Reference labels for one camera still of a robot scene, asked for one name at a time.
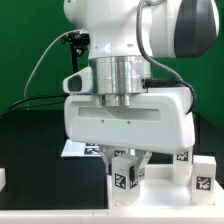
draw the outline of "black cable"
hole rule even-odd
[[[149,56],[147,54],[147,52],[145,51],[144,45],[143,45],[143,40],[142,40],[142,10],[143,10],[144,4],[149,3],[150,6],[151,5],[156,6],[156,5],[159,5],[159,4],[161,4],[165,1],[166,0],[162,0],[162,1],[158,1],[157,3],[155,3],[155,2],[152,2],[152,1],[149,1],[149,0],[148,1],[147,0],[140,0],[140,2],[138,4],[138,9],[137,9],[137,22],[136,22],[136,38],[137,38],[138,48],[139,48],[139,51],[141,52],[142,56],[145,58],[146,61],[148,61],[149,63],[155,65],[156,67],[170,73],[177,80],[182,80],[181,76],[176,71],[174,71],[173,69],[159,63],[158,61],[153,59],[151,56]]]
[[[36,107],[46,107],[46,106],[52,106],[52,105],[57,105],[57,104],[62,104],[62,103],[64,103],[64,101],[55,102],[55,103],[48,103],[48,104],[38,104],[38,105],[34,105],[34,106],[26,106],[26,107],[20,107],[20,108],[17,108],[17,109],[7,110],[3,114],[0,115],[0,119],[3,118],[5,115],[7,115],[11,112],[14,112],[14,111],[20,111],[20,110],[36,108]]]
[[[28,101],[32,101],[32,100],[39,100],[39,99],[52,99],[52,98],[61,98],[61,97],[67,97],[67,94],[52,94],[52,95],[42,95],[42,96],[33,96],[33,97],[29,97],[29,98],[25,98],[22,100],[17,101],[16,103],[14,103],[12,106],[10,106],[7,111],[12,110],[13,108],[17,107],[18,105],[28,102]]]
[[[183,86],[186,86],[190,89],[191,91],[191,94],[192,94],[192,103],[191,103],[191,106],[187,112],[187,114],[189,114],[190,112],[192,112],[193,108],[195,107],[195,104],[196,104],[196,93],[194,91],[194,88],[188,83],[188,82],[185,82],[185,81],[180,81],[178,80],[177,83],[183,85]]]

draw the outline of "green wall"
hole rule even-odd
[[[160,59],[177,70],[197,93],[196,112],[224,131],[224,1],[216,0],[221,29],[217,42],[196,59]],[[73,29],[64,16],[63,0],[0,0],[0,112],[23,98],[26,81],[48,45]],[[71,74],[68,45],[50,51],[29,96],[63,93],[62,80]],[[63,106],[48,109],[63,109]]]

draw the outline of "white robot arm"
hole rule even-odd
[[[151,65],[174,75],[175,84],[184,83],[152,56],[202,55],[218,35],[214,0],[65,0],[64,10],[90,36],[89,66],[63,83],[70,94],[65,103],[68,137],[99,144],[108,173],[112,163],[114,180],[124,172],[130,183],[144,178],[150,152],[179,154],[192,148],[192,89],[149,88],[155,87]],[[113,159],[115,148],[134,148],[136,157]],[[130,195],[129,202],[135,197]]]

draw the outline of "white platform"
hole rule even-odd
[[[215,205],[190,206],[189,186],[172,183],[172,165],[147,166],[136,206],[105,210],[0,211],[4,224],[223,224],[224,191],[216,182]]]

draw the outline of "black table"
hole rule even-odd
[[[214,155],[217,180],[224,184],[224,135],[195,117],[195,154]],[[63,111],[17,111],[0,119],[0,167],[7,185],[0,209],[107,208],[105,166],[101,158],[62,159]],[[153,154],[150,163],[172,163]]]

